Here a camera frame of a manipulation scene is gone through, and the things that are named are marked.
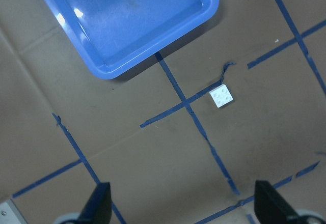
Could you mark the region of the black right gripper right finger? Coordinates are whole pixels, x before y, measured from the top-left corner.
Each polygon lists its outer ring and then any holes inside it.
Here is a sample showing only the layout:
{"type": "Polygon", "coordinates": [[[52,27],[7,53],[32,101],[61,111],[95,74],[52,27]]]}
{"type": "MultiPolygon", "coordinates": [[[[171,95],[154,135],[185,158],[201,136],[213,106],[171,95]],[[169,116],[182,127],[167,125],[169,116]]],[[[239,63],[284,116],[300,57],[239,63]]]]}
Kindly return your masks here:
{"type": "Polygon", "coordinates": [[[260,223],[297,223],[296,211],[265,180],[256,180],[254,213],[260,223]]]}

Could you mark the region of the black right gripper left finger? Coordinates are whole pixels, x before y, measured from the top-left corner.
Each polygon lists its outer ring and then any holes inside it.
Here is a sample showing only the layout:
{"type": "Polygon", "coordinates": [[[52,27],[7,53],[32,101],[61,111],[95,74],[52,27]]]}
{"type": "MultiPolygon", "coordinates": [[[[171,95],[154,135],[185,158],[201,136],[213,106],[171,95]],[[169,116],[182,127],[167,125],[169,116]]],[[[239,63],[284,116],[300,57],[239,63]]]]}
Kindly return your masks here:
{"type": "Polygon", "coordinates": [[[80,213],[77,223],[110,223],[112,217],[111,186],[99,183],[80,213]]]}

